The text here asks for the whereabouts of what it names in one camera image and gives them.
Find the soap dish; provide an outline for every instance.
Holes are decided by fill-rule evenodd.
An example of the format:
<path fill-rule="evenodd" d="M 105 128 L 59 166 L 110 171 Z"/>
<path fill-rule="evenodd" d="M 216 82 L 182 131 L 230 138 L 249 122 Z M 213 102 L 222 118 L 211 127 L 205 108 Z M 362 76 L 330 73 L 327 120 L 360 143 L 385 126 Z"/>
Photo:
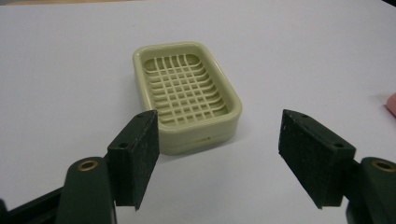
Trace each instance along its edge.
<path fill-rule="evenodd" d="M 162 154 L 233 137 L 242 104 L 205 46 L 182 42 L 143 47 L 133 61 L 144 107 L 158 111 Z"/>

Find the basket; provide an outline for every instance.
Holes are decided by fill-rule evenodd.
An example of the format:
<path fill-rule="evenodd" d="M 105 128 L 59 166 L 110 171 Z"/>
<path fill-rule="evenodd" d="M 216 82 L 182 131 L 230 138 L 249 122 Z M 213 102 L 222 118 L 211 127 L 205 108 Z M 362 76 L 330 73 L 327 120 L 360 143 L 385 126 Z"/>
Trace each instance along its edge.
<path fill-rule="evenodd" d="M 242 104 L 205 46 L 182 42 L 143 47 L 133 61 L 144 107 L 158 111 L 162 154 L 234 136 Z"/>

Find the black object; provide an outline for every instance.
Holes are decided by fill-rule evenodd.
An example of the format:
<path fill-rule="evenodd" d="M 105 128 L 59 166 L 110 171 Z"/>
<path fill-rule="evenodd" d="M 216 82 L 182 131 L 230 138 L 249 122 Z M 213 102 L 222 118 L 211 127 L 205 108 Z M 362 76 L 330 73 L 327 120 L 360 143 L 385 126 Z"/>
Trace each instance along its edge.
<path fill-rule="evenodd" d="M 318 208 L 349 199 L 349 224 L 396 223 L 396 164 L 353 160 L 356 148 L 309 116 L 283 111 L 279 154 Z"/>
<path fill-rule="evenodd" d="M 0 200 L 0 223 L 117 223 L 114 201 L 140 207 L 159 154 L 157 111 L 141 113 L 114 139 L 104 158 L 71 165 L 62 188 L 11 211 Z"/>

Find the table surface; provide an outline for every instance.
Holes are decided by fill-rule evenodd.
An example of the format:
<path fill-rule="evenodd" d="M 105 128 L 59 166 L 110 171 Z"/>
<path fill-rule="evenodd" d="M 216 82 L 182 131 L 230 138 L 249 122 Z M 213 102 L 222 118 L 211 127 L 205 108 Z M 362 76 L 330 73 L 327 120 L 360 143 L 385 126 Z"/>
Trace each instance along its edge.
<path fill-rule="evenodd" d="M 233 139 L 161 155 L 119 223 L 347 223 L 318 210 L 278 155 L 282 110 L 345 138 L 356 161 L 396 161 L 396 8 L 375 0 L 145 1 L 0 7 L 0 197 L 8 209 L 64 183 L 143 111 L 132 54 L 206 45 L 244 109 Z"/>

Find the plastic tray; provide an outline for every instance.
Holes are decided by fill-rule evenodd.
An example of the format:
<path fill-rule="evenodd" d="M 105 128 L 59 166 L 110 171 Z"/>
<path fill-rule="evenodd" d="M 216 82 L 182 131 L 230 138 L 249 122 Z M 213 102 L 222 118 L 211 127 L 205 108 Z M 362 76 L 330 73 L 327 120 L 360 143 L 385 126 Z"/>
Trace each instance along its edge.
<path fill-rule="evenodd" d="M 205 46 L 148 46 L 137 50 L 133 60 L 143 105 L 158 111 L 162 154 L 233 137 L 242 104 Z"/>

